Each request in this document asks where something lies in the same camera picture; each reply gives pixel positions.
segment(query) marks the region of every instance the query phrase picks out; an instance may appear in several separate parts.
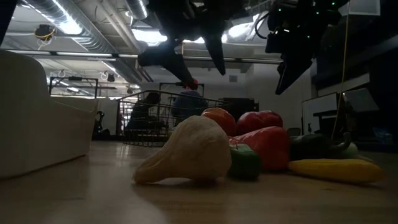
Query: person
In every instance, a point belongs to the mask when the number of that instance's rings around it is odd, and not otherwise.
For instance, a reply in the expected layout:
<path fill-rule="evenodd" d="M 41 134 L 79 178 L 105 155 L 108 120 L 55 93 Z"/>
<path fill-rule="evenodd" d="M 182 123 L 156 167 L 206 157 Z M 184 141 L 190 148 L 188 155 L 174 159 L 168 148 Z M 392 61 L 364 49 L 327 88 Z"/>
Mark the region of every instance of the person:
<path fill-rule="evenodd" d="M 194 80 L 194 84 L 197 86 L 198 81 Z M 201 115 L 208 107 L 207 101 L 196 90 L 192 90 L 188 85 L 184 85 L 183 88 L 187 91 L 180 93 L 184 96 L 178 96 L 171 109 L 171 114 L 176 119 L 175 126 L 190 116 Z"/>
<path fill-rule="evenodd" d="M 160 101 L 158 93 L 149 93 L 148 96 L 139 100 L 132 108 L 130 120 L 126 126 L 127 129 L 149 129 L 149 122 L 153 120 L 149 116 L 149 109 L 156 106 Z"/>

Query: wire basket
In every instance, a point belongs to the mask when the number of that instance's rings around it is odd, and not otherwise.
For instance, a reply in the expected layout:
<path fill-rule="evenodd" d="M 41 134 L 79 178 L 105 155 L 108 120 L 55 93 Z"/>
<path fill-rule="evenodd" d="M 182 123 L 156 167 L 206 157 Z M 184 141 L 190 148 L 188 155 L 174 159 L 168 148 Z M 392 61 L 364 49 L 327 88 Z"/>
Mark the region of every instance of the wire basket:
<path fill-rule="evenodd" d="M 124 144 L 162 147 L 183 120 L 228 102 L 147 90 L 118 100 Z"/>

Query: squash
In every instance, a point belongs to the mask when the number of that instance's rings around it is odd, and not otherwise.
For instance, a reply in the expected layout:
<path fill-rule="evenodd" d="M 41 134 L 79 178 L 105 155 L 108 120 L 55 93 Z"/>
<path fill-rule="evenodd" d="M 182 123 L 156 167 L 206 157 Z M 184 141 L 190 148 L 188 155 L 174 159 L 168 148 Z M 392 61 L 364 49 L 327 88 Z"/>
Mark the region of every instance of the squash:
<path fill-rule="evenodd" d="M 210 118 L 191 116 L 174 130 L 164 147 L 136 170 L 137 184 L 170 177 L 214 180 L 231 166 L 228 137 Z"/>
<path fill-rule="evenodd" d="M 361 159 L 303 159 L 288 167 L 300 175 L 353 184 L 377 182 L 384 176 L 380 167 Z"/>
<path fill-rule="evenodd" d="M 235 118 L 228 111 L 221 108 L 208 108 L 201 115 L 216 121 L 228 136 L 235 136 Z"/>

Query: red tomato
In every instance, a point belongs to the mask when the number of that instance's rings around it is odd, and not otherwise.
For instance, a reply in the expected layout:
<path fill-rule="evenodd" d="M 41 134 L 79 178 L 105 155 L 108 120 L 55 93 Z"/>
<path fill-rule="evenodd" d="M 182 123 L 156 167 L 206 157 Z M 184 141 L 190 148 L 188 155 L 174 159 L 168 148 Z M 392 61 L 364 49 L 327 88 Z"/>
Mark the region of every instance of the red tomato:
<path fill-rule="evenodd" d="M 266 127 L 283 127 L 284 122 L 279 114 L 272 111 L 244 113 L 236 123 L 236 134 L 246 134 Z"/>

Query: floor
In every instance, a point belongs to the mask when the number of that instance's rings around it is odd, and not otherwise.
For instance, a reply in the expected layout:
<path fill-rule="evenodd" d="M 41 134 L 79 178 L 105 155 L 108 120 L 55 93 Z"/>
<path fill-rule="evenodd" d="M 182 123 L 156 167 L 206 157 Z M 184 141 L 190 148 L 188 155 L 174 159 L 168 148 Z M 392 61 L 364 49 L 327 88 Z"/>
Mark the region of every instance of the floor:
<path fill-rule="evenodd" d="M 157 149 L 93 142 L 89 156 L 0 182 L 0 223 L 398 223 L 398 155 L 368 153 L 387 180 L 369 187 L 264 174 L 197 186 L 131 184 Z"/>

